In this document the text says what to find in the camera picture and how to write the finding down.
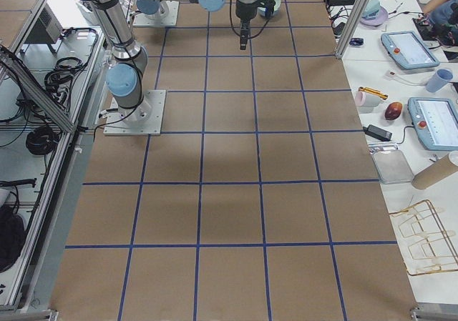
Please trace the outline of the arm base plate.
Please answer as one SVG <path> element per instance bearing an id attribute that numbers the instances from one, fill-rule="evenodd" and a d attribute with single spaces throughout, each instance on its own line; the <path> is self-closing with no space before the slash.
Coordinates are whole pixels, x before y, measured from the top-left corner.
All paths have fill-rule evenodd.
<path id="1" fill-rule="evenodd" d="M 158 136 L 162 130 L 162 120 L 167 92 L 165 90 L 147 90 L 143 102 L 129 115 L 130 111 L 120 109 L 109 113 L 108 125 L 104 127 L 106 136 Z"/>
<path id="2" fill-rule="evenodd" d="M 176 26 L 180 3 L 178 1 L 137 0 L 140 8 L 133 16 L 134 27 L 165 28 Z"/>

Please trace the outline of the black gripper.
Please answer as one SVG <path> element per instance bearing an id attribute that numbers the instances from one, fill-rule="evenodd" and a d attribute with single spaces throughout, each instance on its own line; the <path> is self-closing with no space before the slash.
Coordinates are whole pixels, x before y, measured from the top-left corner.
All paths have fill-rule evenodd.
<path id="1" fill-rule="evenodd" d="M 240 19 L 240 50 L 246 50 L 250 37 L 250 20 L 256 17 L 258 10 L 258 2 L 245 3 L 241 0 L 236 0 L 235 14 Z"/>

